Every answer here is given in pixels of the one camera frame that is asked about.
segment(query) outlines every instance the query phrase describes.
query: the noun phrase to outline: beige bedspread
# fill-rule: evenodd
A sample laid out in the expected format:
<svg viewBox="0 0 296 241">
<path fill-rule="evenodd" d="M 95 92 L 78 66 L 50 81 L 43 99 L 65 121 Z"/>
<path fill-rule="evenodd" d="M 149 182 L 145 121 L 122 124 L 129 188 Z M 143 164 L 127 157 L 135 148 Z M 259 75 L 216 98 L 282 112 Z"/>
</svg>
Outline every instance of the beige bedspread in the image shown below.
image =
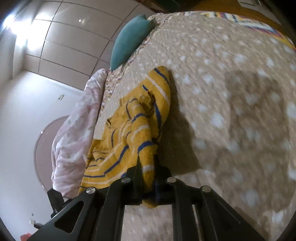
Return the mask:
<svg viewBox="0 0 296 241">
<path fill-rule="evenodd" d="M 155 15 L 134 61 L 108 76 L 96 124 L 151 69 L 171 70 L 160 161 L 186 184 L 211 186 L 267 240 L 296 210 L 296 55 L 276 39 L 199 14 Z M 173 240 L 169 207 L 127 207 L 122 240 Z"/>
</svg>

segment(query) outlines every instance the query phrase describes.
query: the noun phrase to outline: green object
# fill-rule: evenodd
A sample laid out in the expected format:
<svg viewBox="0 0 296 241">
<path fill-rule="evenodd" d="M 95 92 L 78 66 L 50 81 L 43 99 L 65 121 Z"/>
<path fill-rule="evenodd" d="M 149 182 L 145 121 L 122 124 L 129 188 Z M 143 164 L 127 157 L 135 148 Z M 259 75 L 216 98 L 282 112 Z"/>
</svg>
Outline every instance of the green object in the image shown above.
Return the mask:
<svg viewBox="0 0 296 241">
<path fill-rule="evenodd" d="M 123 27 L 112 50 L 111 71 L 129 59 L 153 28 L 154 23 L 148 21 L 145 15 L 133 18 Z"/>
</svg>

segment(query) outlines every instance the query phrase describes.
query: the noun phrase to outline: white and pink cloth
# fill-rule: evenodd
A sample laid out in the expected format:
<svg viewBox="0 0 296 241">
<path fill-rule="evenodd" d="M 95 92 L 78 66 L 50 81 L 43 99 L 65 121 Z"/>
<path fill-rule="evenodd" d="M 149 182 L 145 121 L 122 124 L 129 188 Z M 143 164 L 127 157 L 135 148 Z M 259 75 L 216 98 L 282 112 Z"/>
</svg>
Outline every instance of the white and pink cloth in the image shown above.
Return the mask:
<svg viewBox="0 0 296 241">
<path fill-rule="evenodd" d="M 53 189 L 62 196 L 78 195 L 106 78 L 107 71 L 100 69 L 88 80 L 81 98 L 52 143 Z"/>
</svg>

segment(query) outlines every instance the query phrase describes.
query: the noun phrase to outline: cushion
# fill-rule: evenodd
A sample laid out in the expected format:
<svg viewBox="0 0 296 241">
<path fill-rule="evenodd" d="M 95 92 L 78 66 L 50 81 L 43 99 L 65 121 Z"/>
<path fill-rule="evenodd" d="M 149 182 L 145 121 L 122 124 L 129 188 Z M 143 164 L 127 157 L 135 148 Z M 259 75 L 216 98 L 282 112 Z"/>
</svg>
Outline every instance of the cushion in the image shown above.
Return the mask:
<svg viewBox="0 0 296 241">
<path fill-rule="evenodd" d="M 125 63 L 131 54 L 153 29 L 154 23 L 145 15 L 139 15 L 129 21 L 120 31 L 111 55 L 111 71 Z"/>
</svg>

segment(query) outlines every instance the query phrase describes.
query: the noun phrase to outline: black bracket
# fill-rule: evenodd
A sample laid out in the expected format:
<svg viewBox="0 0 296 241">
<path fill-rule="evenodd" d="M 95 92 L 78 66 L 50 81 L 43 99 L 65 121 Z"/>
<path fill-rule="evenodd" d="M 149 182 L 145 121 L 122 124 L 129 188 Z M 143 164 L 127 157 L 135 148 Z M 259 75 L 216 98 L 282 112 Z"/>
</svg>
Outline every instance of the black bracket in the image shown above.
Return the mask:
<svg viewBox="0 0 296 241">
<path fill-rule="evenodd" d="M 209 186 L 187 186 L 161 166 L 156 168 L 153 192 L 142 193 L 142 179 L 138 161 L 127 170 L 126 177 L 109 187 L 89 187 L 66 203 L 61 195 L 50 191 L 54 216 L 28 241 L 120 241 L 125 205 L 140 205 L 143 199 L 172 205 L 174 241 L 197 241 L 200 237 L 204 241 L 264 241 Z"/>
</svg>

